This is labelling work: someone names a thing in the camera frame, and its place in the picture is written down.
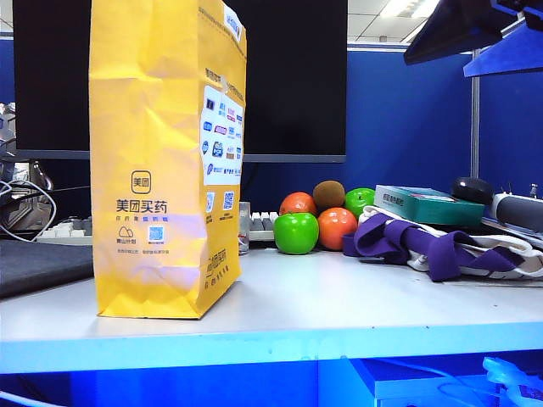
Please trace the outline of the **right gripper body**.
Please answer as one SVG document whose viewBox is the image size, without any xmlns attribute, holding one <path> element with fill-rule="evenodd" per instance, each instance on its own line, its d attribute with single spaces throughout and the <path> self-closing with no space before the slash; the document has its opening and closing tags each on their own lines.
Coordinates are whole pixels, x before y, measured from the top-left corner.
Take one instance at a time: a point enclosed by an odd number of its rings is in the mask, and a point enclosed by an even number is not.
<svg viewBox="0 0 543 407">
<path fill-rule="evenodd" d="M 522 13 L 530 29 L 542 29 L 542 0 L 492 0 L 491 6 L 505 14 Z"/>
</svg>

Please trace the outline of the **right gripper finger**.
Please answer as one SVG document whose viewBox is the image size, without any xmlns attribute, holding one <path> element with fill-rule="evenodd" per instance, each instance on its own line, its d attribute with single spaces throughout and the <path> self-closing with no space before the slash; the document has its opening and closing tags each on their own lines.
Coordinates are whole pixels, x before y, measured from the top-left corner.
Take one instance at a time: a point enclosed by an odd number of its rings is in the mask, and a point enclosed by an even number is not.
<svg viewBox="0 0 543 407">
<path fill-rule="evenodd" d="M 404 61 L 420 64 L 493 45 L 515 21 L 515 11 L 502 11 L 493 1 L 440 1 L 404 52 Z"/>
<path fill-rule="evenodd" d="M 465 77 L 542 71 L 542 32 L 522 25 L 463 67 Z"/>
</svg>

